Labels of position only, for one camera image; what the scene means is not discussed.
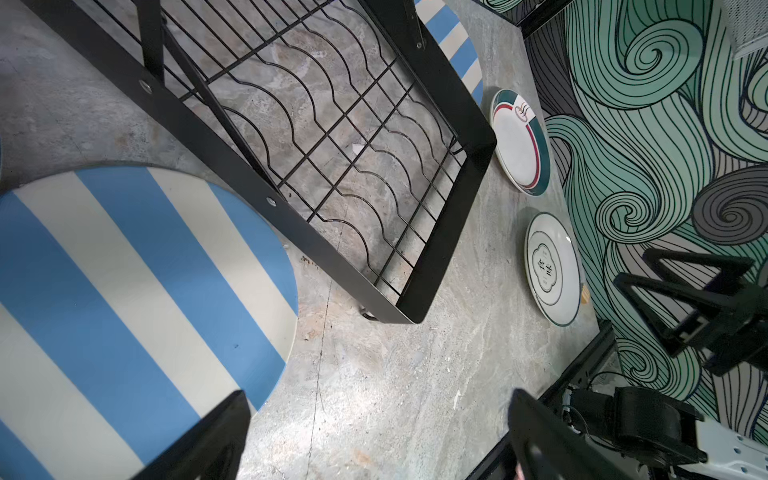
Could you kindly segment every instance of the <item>logo on plate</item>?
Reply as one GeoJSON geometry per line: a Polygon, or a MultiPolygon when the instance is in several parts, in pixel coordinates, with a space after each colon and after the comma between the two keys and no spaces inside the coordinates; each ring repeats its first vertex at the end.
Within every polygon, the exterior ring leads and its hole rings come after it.
{"type": "Polygon", "coordinates": [[[528,122],[528,113],[530,112],[531,108],[525,102],[520,105],[515,105],[515,113],[518,115],[518,118],[524,122],[528,122]]]}
{"type": "Polygon", "coordinates": [[[552,287],[558,282],[558,270],[554,268],[552,254],[549,248],[540,243],[538,248],[533,251],[534,272],[541,289],[549,293],[552,287]]]}

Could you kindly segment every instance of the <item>black metal dish rack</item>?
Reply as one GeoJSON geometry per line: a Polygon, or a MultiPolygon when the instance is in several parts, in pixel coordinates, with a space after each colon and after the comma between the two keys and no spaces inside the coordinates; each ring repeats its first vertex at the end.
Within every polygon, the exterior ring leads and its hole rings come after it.
{"type": "Polygon", "coordinates": [[[366,317],[424,320],[496,139],[412,0],[359,0],[359,6],[354,0],[24,2],[355,297],[366,317]],[[366,35],[377,48],[362,39],[366,35]],[[309,51],[305,40],[322,44],[325,53],[309,51]],[[278,50],[315,68],[316,77],[327,80],[329,99],[296,73],[296,62],[276,59],[278,50]],[[367,78],[358,74],[361,61],[367,78]],[[279,84],[305,91],[311,114],[281,99],[254,68],[271,68],[279,84]],[[224,81],[230,91],[257,92],[269,106],[228,106],[217,87],[224,81]],[[427,131],[435,125],[439,139],[427,131]],[[290,141],[276,146],[263,133],[277,127],[290,129],[290,141]],[[415,155],[377,147],[385,135],[408,142],[415,155]],[[329,172],[318,160],[323,152],[342,167],[329,172]],[[362,165],[372,152],[402,168],[407,190],[362,165]],[[358,174],[362,184],[377,182],[390,200],[374,205],[367,194],[345,187],[358,174]],[[335,215],[339,201],[368,209],[379,232],[335,215]],[[341,225],[362,241],[365,257],[357,266],[329,242],[341,225]]]}

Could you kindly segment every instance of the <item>gray swirl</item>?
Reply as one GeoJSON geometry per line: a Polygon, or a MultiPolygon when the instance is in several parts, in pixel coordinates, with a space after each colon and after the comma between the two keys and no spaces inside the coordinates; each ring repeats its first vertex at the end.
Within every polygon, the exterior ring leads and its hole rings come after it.
{"type": "Polygon", "coordinates": [[[768,231],[768,165],[724,175],[696,197],[694,227],[720,245],[739,245],[768,231]]]}

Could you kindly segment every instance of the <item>black cable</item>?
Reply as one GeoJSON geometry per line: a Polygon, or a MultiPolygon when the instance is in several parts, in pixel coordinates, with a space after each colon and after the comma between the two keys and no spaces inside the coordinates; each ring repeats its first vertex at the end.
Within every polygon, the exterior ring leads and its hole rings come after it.
{"type": "Polygon", "coordinates": [[[623,374],[623,373],[621,373],[621,372],[614,372],[613,370],[603,370],[602,372],[597,372],[597,373],[595,373],[595,374],[594,374],[594,375],[593,375],[593,376],[592,376],[592,377],[589,379],[589,383],[587,383],[587,390],[589,390],[589,389],[590,389],[590,387],[592,387],[592,382],[594,382],[594,379],[596,379],[596,378],[597,378],[597,377],[599,377],[600,375],[604,375],[604,374],[606,374],[606,373],[610,373],[611,375],[618,375],[618,376],[622,376],[622,377],[624,377],[625,379],[629,380],[630,382],[636,382],[636,381],[637,381],[636,379],[633,379],[633,378],[632,378],[632,377],[630,377],[629,375],[625,375],[625,374],[623,374]]]}
{"type": "Polygon", "coordinates": [[[566,408],[566,407],[568,407],[569,412],[574,412],[579,416],[579,418],[581,419],[581,422],[584,423],[584,433],[587,434],[587,437],[589,437],[590,440],[594,442],[595,445],[599,445],[600,447],[603,447],[606,450],[611,450],[612,452],[621,453],[621,450],[616,449],[613,446],[606,445],[603,442],[598,442],[597,440],[595,440],[595,438],[589,434],[589,427],[587,427],[587,420],[584,419],[584,416],[581,414],[581,412],[579,412],[573,406],[570,406],[570,405],[563,406],[563,408],[566,408]]]}

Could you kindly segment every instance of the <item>plate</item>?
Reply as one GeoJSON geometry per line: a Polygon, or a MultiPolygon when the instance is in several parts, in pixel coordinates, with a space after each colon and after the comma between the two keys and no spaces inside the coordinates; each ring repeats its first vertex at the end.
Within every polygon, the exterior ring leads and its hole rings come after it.
{"type": "Polygon", "coordinates": [[[478,52],[466,28],[443,0],[415,0],[416,14],[440,45],[477,105],[482,101],[482,71],[478,52]]]}
{"type": "Polygon", "coordinates": [[[536,304],[557,326],[576,318],[581,299],[576,249],[555,216],[541,212],[525,234],[525,273],[536,304]]]}
{"type": "Polygon", "coordinates": [[[0,472],[132,478],[233,391],[255,412],[280,381],[296,279],[232,193],[99,167],[0,196],[0,224],[0,472]]]}
{"type": "Polygon", "coordinates": [[[502,89],[493,97],[489,118],[504,173],[521,192],[543,194],[549,185],[549,149],[531,106],[512,90],[502,89]]]}

